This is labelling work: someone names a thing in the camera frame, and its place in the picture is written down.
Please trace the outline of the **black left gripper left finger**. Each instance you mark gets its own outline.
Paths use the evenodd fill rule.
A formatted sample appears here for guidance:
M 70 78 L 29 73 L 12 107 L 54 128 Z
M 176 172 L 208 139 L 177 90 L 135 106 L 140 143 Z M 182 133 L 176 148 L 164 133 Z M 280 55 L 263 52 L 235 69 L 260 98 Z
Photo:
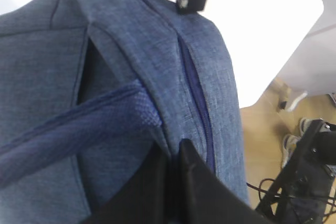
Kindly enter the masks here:
M 153 144 L 140 168 L 84 223 L 183 223 L 178 169 Z

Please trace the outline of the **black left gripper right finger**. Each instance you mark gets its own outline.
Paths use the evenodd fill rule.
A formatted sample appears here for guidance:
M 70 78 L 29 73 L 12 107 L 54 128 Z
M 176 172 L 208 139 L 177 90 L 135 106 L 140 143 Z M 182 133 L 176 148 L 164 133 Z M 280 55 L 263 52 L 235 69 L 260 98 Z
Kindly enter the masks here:
M 179 161 L 185 223 L 270 223 L 221 183 L 191 140 L 181 141 Z

